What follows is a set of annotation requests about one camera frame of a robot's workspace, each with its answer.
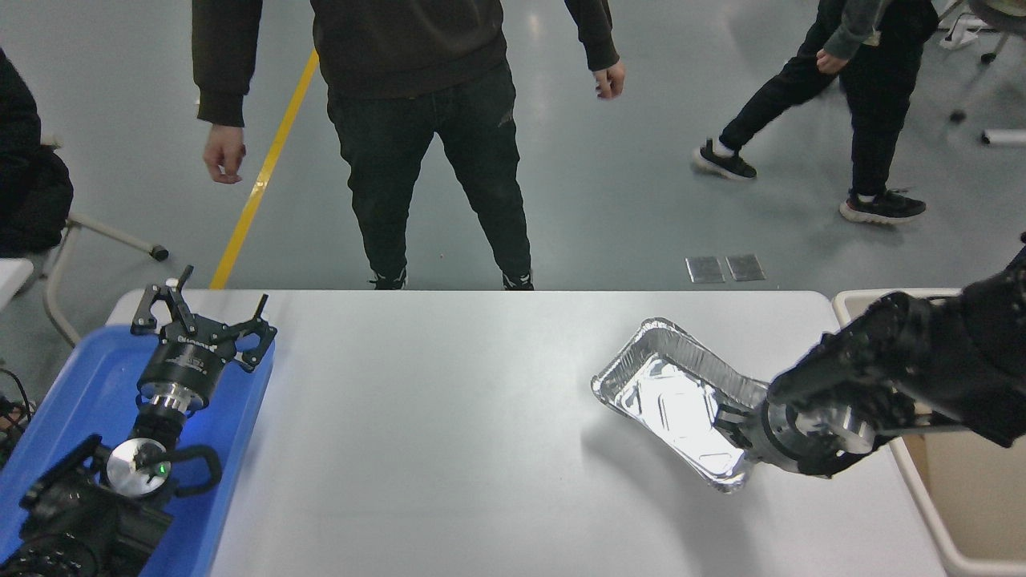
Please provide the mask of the person's left hand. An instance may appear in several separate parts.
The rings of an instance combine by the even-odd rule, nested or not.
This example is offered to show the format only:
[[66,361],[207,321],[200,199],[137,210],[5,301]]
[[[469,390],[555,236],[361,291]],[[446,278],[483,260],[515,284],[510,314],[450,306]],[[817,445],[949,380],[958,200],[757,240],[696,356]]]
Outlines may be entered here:
[[592,76],[595,80],[595,95],[600,101],[613,101],[623,94],[626,79],[623,59],[608,68],[593,71]]

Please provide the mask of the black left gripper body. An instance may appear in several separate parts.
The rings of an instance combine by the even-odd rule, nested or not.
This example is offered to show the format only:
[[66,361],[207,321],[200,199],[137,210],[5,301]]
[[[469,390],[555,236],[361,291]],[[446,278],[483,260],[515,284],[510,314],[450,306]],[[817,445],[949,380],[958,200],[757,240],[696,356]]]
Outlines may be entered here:
[[144,398],[186,389],[190,403],[210,402],[236,346],[227,325],[210,319],[198,319],[195,325],[195,333],[179,322],[160,329],[159,343],[139,378]]

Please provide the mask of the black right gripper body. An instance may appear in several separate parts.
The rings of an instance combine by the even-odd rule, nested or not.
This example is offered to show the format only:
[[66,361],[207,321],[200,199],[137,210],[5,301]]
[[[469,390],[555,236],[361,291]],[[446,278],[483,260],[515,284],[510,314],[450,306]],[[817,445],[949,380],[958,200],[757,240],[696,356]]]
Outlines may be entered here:
[[750,445],[749,453],[759,461],[791,474],[799,474],[802,432],[798,431],[796,409],[765,399],[747,417],[743,431]]

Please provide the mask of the person's right hand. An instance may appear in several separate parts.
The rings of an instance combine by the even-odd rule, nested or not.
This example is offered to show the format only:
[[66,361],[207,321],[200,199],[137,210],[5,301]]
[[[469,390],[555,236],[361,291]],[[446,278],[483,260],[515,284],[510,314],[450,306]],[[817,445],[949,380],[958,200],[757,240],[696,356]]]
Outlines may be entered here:
[[212,182],[220,185],[240,183],[242,176],[239,171],[245,155],[243,127],[210,124],[202,160]]

